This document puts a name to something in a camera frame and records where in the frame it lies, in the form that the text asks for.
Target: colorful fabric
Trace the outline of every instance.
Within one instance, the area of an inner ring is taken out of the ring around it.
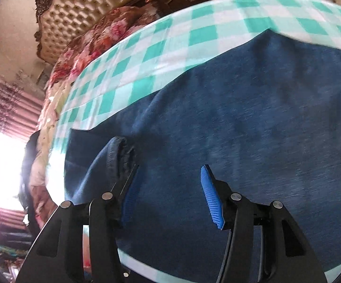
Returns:
[[[69,129],[91,129],[186,70],[272,29],[304,42],[341,49],[341,6],[326,0],[213,0],[166,16],[113,46],[75,81],[55,131],[46,178],[64,200]],[[120,252],[121,260],[155,282],[166,275]]]
[[[28,254],[27,250],[13,249],[7,246],[0,245],[0,253],[5,253],[12,258],[25,258]]]
[[[32,164],[29,178],[40,227],[57,208],[47,192],[45,169],[54,130],[71,84],[94,59],[157,18],[151,5],[142,8],[119,7],[107,13],[84,35],[73,39],[59,57],[48,82],[46,100],[38,121],[41,129],[37,143],[38,155]]]

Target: green checkered tablecloth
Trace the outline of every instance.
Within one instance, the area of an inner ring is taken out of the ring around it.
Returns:
[[[47,188],[54,201],[64,199],[70,128],[95,127],[188,69],[266,29],[341,49],[341,7],[325,0],[213,0],[149,24],[92,62],[75,81],[57,125],[47,168]],[[126,265],[156,282],[179,282],[120,254]]]

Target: blue cloth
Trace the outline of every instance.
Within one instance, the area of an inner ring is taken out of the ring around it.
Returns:
[[[86,172],[106,160],[99,152],[114,136],[135,145],[141,164],[132,222],[118,235],[135,259],[215,282],[228,232],[213,224],[200,184],[209,164],[251,201],[282,201],[325,271],[341,263],[341,50],[268,30],[96,128],[72,130],[67,199],[83,203],[109,189],[103,169]]]

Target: floral bedspread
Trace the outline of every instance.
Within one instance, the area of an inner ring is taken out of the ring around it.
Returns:
[[[32,165],[29,185],[40,227],[57,208],[47,188],[45,169],[55,127],[71,84],[94,59],[122,39],[158,19],[155,9],[124,6],[107,13],[84,35],[73,39],[60,55],[47,83],[45,103],[38,121],[38,155]]]

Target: tufted headboard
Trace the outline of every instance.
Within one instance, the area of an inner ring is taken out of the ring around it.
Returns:
[[[75,37],[87,32],[109,10],[142,0],[35,0],[39,30],[37,55],[55,64]]]

